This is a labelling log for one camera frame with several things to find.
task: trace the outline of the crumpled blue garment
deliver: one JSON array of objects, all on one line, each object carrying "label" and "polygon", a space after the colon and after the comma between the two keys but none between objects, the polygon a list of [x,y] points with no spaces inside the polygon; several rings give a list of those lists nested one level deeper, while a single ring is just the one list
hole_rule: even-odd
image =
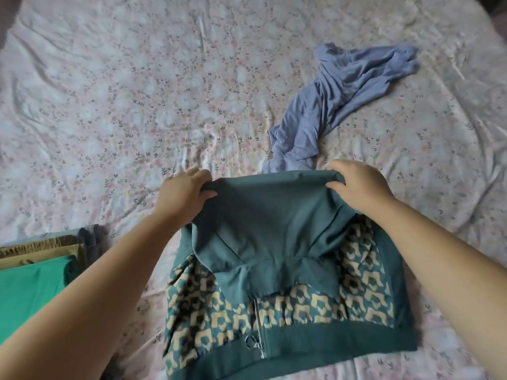
[{"label": "crumpled blue garment", "polygon": [[314,52],[320,63],[315,81],[291,101],[281,123],[269,130],[276,158],[263,173],[313,169],[317,140],[350,113],[387,93],[390,82],[417,72],[410,45],[344,50],[334,44]]}]

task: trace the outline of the green fabric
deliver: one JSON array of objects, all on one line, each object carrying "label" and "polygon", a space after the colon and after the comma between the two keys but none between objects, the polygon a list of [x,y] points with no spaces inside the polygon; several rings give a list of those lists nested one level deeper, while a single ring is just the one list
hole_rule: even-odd
[{"label": "green fabric", "polygon": [[233,304],[305,283],[339,296],[333,251],[358,214],[329,181],[334,171],[293,171],[215,180],[218,196],[181,234],[176,264],[192,250]]},{"label": "green fabric", "polygon": [[0,270],[0,344],[80,272],[74,255]]},{"label": "green fabric", "polygon": [[412,328],[392,329],[374,323],[296,324],[264,330],[263,344],[269,352],[266,359],[239,339],[206,353],[169,378],[263,380],[370,353],[416,351],[417,339]]}]

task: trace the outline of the dark gray garment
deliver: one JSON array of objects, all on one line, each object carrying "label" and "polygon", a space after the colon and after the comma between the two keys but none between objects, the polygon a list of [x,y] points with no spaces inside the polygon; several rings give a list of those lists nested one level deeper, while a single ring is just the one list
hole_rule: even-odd
[{"label": "dark gray garment", "polygon": [[0,245],[0,247],[9,247],[11,245],[32,243],[38,240],[47,240],[59,236],[79,236],[83,238],[84,244],[86,245],[86,257],[88,265],[95,262],[100,256],[102,256],[102,230],[98,224],[90,224],[82,228],[76,228],[74,230],[63,230],[61,232],[45,233],[42,235],[26,237],[19,240],[11,241]]},{"label": "dark gray garment", "polygon": [[315,50],[320,70],[315,81],[291,101],[280,125],[269,130],[276,158],[262,172],[313,169],[317,140],[350,113],[387,93],[391,81],[415,73],[413,46],[343,50],[324,44]]}]

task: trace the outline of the pink flower pattern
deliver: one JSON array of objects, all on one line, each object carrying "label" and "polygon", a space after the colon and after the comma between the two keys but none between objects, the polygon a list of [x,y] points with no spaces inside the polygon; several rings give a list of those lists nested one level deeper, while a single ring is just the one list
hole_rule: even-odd
[{"label": "pink flower pattern", "polygon": [[[316,75],[313,49],[408,42],[421,70],[320,140],[506,264],[507,50],[474,0],[24,0],[0,54],[0,241],[148,215],[165,178],[259,173],[267,130]],[[175,236],[118,346],[126,379],[165,378]],[[407,269],[418,352],[287,379],[484,379]]]}]

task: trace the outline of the green folded shirt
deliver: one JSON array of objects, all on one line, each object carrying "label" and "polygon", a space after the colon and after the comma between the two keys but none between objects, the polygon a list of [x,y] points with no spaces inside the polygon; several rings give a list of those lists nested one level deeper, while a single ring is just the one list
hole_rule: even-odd
[{"label": "green folded shirt", "polygon": [[0,344],[79,273],[74,255],[0,270]]},{"label": "green folded shirt", "polygon": [[192,251],[231,303],[296,284],[339,296],[333,251],[358,214],[332,189],[334,171],[293,171],[224,178],[218,192],[182,229],[176,265]]}]

